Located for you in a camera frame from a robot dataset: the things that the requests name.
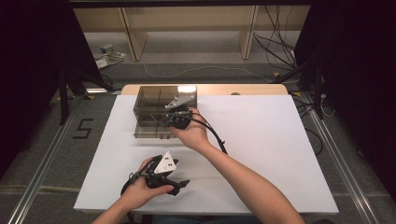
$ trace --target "floor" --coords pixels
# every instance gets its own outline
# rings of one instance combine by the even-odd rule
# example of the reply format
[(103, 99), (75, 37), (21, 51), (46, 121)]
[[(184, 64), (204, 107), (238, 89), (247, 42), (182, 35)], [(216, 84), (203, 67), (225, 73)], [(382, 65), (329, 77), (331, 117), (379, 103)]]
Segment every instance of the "floor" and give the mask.
[[(299, 32), (288, 31), (288, 43), (294, 45), (298, 35)], [(194, 71), (179, 75), (180, 82), (193, 77), (205, 82), (204, 74), (213, 73), (214, 77), (221, 77), (221, 80), (213, 79), (215, 83), (268, 83), (275, 78), (274, 73), (282, 75), (287, 72), (269, 65), (275, 63), (286, 67), (274, 57), (267, 58), (267, 54), (256, 41), (253, 41), (249, 59), (242, 60), (237, 33), (233, 32), (152, 33), (148, 37), (141, 62), (131, 60), (123, 34), (86, 34), (86, 37), (96, 58), (101, 56), (99, 47), (104, 44), (112, 44), (116, 51), (126, 54), (122, 63), (102, 70), (102, 74), (106, 74), (115, 85), (120, 86), (126, 83), (150, 82), (153, 77), (149, 75), (170, 77), (188, 70)], [(282, 48), (277, 45), (272, 45), (271, 50), (286, 59)], [(213, 65), (217, 67), (216, 71), (209, 67)], [(230, 66), (240, 70), (227, 70)], [(236, 76), (239, 79), (227, 80), (227, 74), (231, 77), (233, 73), (238, 73)], [(285, 83), (289, 91), (297, 90), (297, 79), (298, 77), (294, 77)], [(172, 82), (172, 79), (160, 80)], [(98, 216), (75, 211), (73, 205), (115, 98), (116, 95), (113, 94), (98, 94), (93, 99), (70, 100), (74, 111), (73, 118), (67, 128), (62, 130), (59, 126), (60, 103), (58, 96), (54, 96), (50, 103), (51, 109), (32, 136), (30, 148), (21, 151), (0, 181), (0, 223), (7, 223), (10, 215), (14, 214), (13, 209), (18, 208), (21, 196), (29, 189), (33, 177), (39, 173), (36, 171), (43, 167), (41, 162), (49, 156), (47, 152), (57, 144), (52, 142), (57, 132), (64, 132), (64, 137), (58, 143), (59, 149), (51, 157), (47, 169), (41, 170), (44, 174), (41, 182), (38, 182), (37, 192), (32, 196), (32, 201), (20, 220), (23, 223), (87, 223)], [(294, 98), (296, 106), (299, 106), (299, 101), (309, 103), (311, 95), (303, 92), (302, 96)], [(309, 107), (298, 108), (301, 109), (300, 115), (304, 115), (304, 126), (322, 139), (323, 149), (317, 155), (318, 162), (340, 210), (337, 215), (302, 214), (304, 220), (307, 223), (323, 218), (334, 223), (396, 223), (395, 202), (370, 165), (357, 154), (356, 144), (342, 119), (335, 113), (332, 117), (325, 116), (324, 120), (317, 121), (318, 118), (309, 111)], [(332, 113), (330, 107), (325, 109), (329, 114)], [(89, 138), (78, 139), (81, 136), (78, 127), (83, 119), (92, 131)], [(319, 150), (321, 143), (318, 138), (310, 132), (307, 134), (313, 149)]]

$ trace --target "left hand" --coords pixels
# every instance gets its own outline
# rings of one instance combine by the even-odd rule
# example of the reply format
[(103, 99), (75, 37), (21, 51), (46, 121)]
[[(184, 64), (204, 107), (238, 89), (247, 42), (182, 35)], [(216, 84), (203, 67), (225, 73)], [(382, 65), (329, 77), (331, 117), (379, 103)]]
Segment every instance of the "left hand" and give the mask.
[[(149, 162), (151, 158), (146, 159), (140, 165), (139, 170)], [(158, 187), (156, 189), (150, 189), (146, 185), (145, 177), (140, 176), (136, 179), (136, 181), (128, 187), (127, 190), (122, 194), (119, 198), (119, 203), (127, 209), (131, 211), (133, 209), (139, 208), (145, 205), (149, 200), (154, 198), (155, 196), (165, 194), (171, 191), (174, 187), (171, 185), (165, 185)]]

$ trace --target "person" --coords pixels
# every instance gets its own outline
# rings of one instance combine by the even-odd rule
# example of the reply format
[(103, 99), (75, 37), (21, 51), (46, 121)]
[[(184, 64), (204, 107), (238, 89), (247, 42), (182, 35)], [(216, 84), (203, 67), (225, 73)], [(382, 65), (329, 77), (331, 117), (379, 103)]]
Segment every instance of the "person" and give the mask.
[[(198, 109), (193, 108), (191, 111), (194, 119), (205, 122), (199, 115)], [(211, 145), (207, 138), (205, 126), (191, 121), (185, 130), (175, 127), (170, 127), (169, 130), (186, 147), (204, 156), (224, 176), (241, 201), (260, 222), (304, 223), (300, 214), (275, 185)], [(149, 159), (143, 161), (141, 167), (148, 161)], [(172, 189), (172, 186), (150, 189), (146, 186), (144, 177), (139, 177), (93, 223), (119, 223), (129, 211), (143, 206), (153, 197), (165, 194)]]

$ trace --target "hand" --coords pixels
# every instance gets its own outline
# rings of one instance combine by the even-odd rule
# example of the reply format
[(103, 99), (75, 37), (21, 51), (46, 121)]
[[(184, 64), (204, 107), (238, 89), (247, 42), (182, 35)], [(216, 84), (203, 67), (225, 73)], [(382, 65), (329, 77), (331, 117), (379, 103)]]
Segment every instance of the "hand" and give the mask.
[[(151, 158), (146, 159), (140, 165), (139, 170), (149, 162)], [(156, 189), (150, 189), (146, 185), (145, 177), (140, 176), (136, 179), (136, 181), (128, 187), (127, 190), (122, 194), (119, 198), (119, 203), (122, 204), (127, 211), (131, 211), (133, 209), (139, 208), (145, 205), (149, 200), (154, 198), (155, 196), (165, 194), (171, 191), (174, 187), (171, 185), (165, 185), (158, 187)]]
[[(199, 116), (198, 109), (193, 108), (191, 109), (191, 112), (194, 119), (205, 122), (205, 120)], [(186, 147), (191, 149), (199, 151), (201, 148), (210, 145), (209, 141), (207, 140), (206, 127), (193, 120), (185, 130), (169, 127), (169, 131), (178, 137)]]

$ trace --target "white tabletop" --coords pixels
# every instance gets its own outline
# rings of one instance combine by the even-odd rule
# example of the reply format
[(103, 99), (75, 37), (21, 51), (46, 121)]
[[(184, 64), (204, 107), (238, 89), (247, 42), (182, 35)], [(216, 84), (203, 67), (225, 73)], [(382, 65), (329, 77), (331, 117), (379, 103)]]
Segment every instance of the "white tabletop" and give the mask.
[[(106, 210), (144, 159), (170, 151), (179, 163), (168, 178), (191, 182), (177, 196), (156, 197), (136, 213), (250, 214), (218, 171), (178, 139), (134, 138), (135, 99), (117, 97), (75, 209)], [(199, 96), (198, 108), (225, 141), (229, 155), (273, 182), (298, 212), (338, 213), (290, 96)], [(208, 136), (217, 146), (213, 134)]]

